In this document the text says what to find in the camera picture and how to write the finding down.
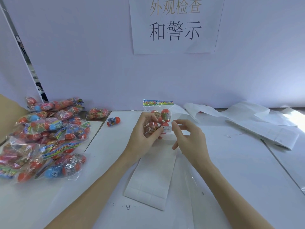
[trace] paper sign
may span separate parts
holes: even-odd
[[[213,52],[223,3],[129,0],[134,54]]]

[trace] left hand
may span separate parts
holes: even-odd
[[[142,112],[138,122],[132,130],[128,144],[122,154],[128,159],[130,165],[133,165],[145,155],[157,138],[162,139],[160,135],[163,132],[163,127],[158,128],[146,138],[147,133],[144,134],[144,126],[150,121],[158,122],[158,119],[151,112]]]

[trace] right hand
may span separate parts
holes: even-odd
[[[175,150],[179,146],[182,153],[195,167],[202,162],[204,165],[210,163],[209,152],[207,149],[206,136],[202,130],[189,120],[174,120],[172,129],[177,137],[177,141],[172,149]],[[183,135],[182,130],[187,130],[191,134]]]

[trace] white backdrop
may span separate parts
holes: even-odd
[[[225,0],[215,53],[134,55],[128,0],[4,0],[50,100],[305,106],[305,0]]]
[[[42,99],[4,11],[0,5],[0,94],[27,108],[25,96]]]

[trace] hand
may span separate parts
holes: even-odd
[[[206,136],[199,127],[189,120],[174,120],[172,122],[172,129],[177,137],[177,141],[172,147],[173,150],[179,146],[182,153],[194,167],[200,165],[198,162],[204,162],[204,165],[211,162]],[[189,136],[183,135],[181,130],[187,130],[191,134]]]
[[[130,165],[133,165],[146,154],[157,138],[162,139],[160,135],[163,132],[163,127],[158,128],[154,133],[145,133],[144,127],[151,121],[158,122],[158,119],[151,112],[142,112],[132,130],[128,144],[122,154],[128,158]]]

